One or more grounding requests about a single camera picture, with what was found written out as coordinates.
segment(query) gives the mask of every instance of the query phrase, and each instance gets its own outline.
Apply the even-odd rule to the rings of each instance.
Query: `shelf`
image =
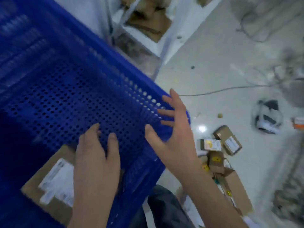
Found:
[[[206,20],[211,12],[218,6],[222,0],[212,0],[207,6],[201,7],[196,2],[192,3],[188,16],[184,20],[180,31],[177,33],[171,49],[169,50],[165,64],[173,57],[173,55],[182,47],[183,44],[191,37],[192,34],[199,28],[200,24]],[[124,10],[120,9],[113,16],[112,20],[114,24],[118,24],[123,16]],[[124,25],[123,30],[134,40],[141,43],[148,51],[160,57],[163,45],[165,43],[166,34],[161,38],[158,43],[155,43],[142,32],[134,27]]]

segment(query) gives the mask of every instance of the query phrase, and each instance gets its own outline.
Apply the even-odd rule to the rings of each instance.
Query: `blue plastic crate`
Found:
[[[165,168],[144,138],[146,123],[172,134],[157,114],[165,94],[53,0],[0,0],[1,227],[61,226],[20,188],[97,122],[126,171],[108,227],[127,227]]]

